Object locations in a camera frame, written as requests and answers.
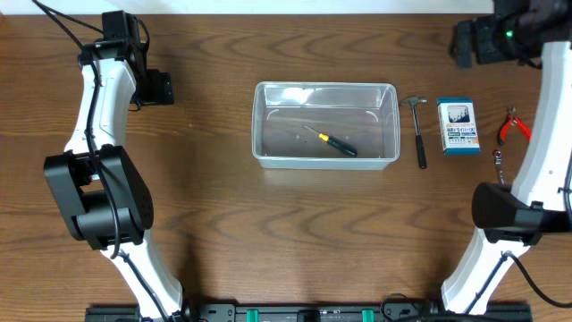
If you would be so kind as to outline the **silver wrench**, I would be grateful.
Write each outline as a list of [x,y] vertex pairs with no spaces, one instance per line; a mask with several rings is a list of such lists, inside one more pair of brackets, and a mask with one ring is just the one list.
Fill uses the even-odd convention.
[[505,180],[504,172],[503,172],[503,169],[502,169],[502,160],[503,160],[503,158],[502,158],[502,153],[501,153],[500,150],[495,149],[495,150],[492,152],[492,156],[493,156],[493,158],[494,158],[494,165],[495,165],[495,170],[496,170],[496,173],[497,173],[497,177],[498,177],[499,183],[500,183],[501,185],[505,185],[507,182],[506,182],[506,180]]

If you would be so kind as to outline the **clear plastic container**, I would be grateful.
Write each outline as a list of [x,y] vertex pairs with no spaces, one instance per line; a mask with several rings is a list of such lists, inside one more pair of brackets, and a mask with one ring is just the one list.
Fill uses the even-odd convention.
[[[347,157],[302,125],[357,149]],[[400,111],[389,83],[262,81],[252,154],[266,169],[383,170],[400,157]]]

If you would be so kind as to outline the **black yellow screwdriver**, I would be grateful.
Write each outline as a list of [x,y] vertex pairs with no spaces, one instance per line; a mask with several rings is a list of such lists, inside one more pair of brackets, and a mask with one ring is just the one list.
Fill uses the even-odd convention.
[[357,149],[354,148],[353,146],[351,146],[349,143],[346,143],[346,142],[339,140],[333,136],[330,136],[326,133],[318,131],[318,130],[316,130],[316,129],[308,126],[308,125],[303,124],[302,127],[308,131],[313,132],[320,140],[324,141],[329,146],[337,149],[343,155],[345,155],[347,157],[357,157],[358,156]]

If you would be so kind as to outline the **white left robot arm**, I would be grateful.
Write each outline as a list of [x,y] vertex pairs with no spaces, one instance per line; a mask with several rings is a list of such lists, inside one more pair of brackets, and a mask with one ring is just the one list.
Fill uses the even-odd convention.
[[191,321],[183,287],[153,241],[150,190],[125,147],[127,118],[174,102],[171,76],[147,66],[150,36],[124,11],[102,15],[101,37],[80,45],[80,111],[63,153],[44,175],[71,236],[119,270],[138,301],[131,313],[90,310],[94,321]]

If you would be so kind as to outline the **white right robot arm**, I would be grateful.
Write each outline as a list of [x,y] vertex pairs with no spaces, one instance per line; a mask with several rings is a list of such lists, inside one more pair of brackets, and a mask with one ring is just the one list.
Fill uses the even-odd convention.
[[442,284],[449,318],[484,318],[512,265],[545,234],[571,230],[571,2],[496,1],[491,15],[460,21],[451,53],[458,67],[515,61],[541,70],[534,127],[511,185],[483,182],[474,192],[475,230]]

